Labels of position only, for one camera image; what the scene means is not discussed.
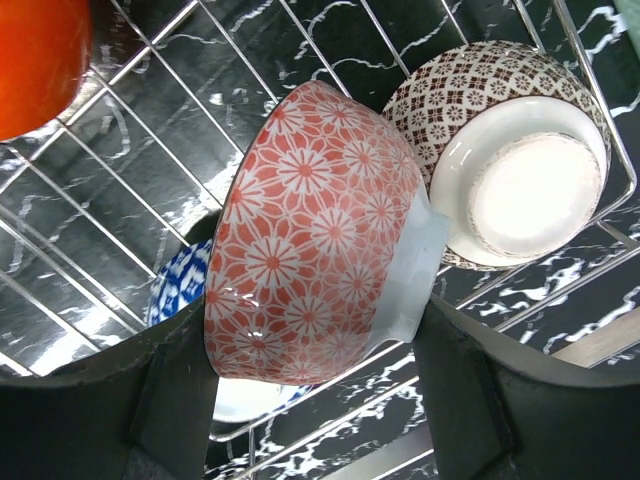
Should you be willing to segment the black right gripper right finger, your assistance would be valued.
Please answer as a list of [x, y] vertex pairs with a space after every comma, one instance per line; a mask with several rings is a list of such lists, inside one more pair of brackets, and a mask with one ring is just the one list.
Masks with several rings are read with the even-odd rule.
[[637, 374], [557, 360], [437, 296], [414, 354], [440, 478], [638, 478]]

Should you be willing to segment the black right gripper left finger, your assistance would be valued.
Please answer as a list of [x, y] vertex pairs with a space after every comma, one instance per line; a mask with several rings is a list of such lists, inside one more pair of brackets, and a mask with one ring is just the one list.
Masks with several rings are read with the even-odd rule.
[[199, 479], [218, 377], [197, 300], [43, 377], [1, 382], [4, 479]]

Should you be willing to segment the red geometric patterned bowl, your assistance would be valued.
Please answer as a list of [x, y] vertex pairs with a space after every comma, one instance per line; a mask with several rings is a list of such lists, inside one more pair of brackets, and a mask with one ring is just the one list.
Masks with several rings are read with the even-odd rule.
[[411, 342], [449, 234], [414, 153], [321, 81], [296, 87], [247, 150], [216, 228], [204, 346], [232, 379], [320, 384]]

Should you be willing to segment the orange plastic bowl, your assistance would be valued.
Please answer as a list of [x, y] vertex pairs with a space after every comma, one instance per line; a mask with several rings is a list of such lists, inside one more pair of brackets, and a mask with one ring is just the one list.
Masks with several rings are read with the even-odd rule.
[[63, 112], [89, 66], [87, 1], [1, 3], [1, 138], [36, 130]]

